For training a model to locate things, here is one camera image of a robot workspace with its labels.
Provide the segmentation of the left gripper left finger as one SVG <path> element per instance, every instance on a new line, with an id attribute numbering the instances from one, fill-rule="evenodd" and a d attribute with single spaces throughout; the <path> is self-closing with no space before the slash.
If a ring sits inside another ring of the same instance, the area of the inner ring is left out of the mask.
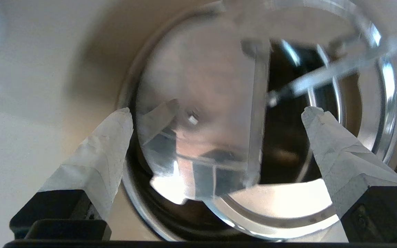
<path id="1" fill-rule="evenodd" d="M 129 108 L 108 115 L 46 179 L 10 220 L 14 238 L 30 237 L 43 222 L 105 225 L 123 177 L 133 133 Z"/>

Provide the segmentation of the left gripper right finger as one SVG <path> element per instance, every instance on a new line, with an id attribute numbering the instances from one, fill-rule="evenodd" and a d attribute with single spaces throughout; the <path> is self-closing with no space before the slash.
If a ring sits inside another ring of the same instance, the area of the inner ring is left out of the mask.
<path id="1" fill-rule="evenodd" d="M 397 242 L 397 173 L 329 112 L 301 115 L 310 147 L 349 242 Z"/>

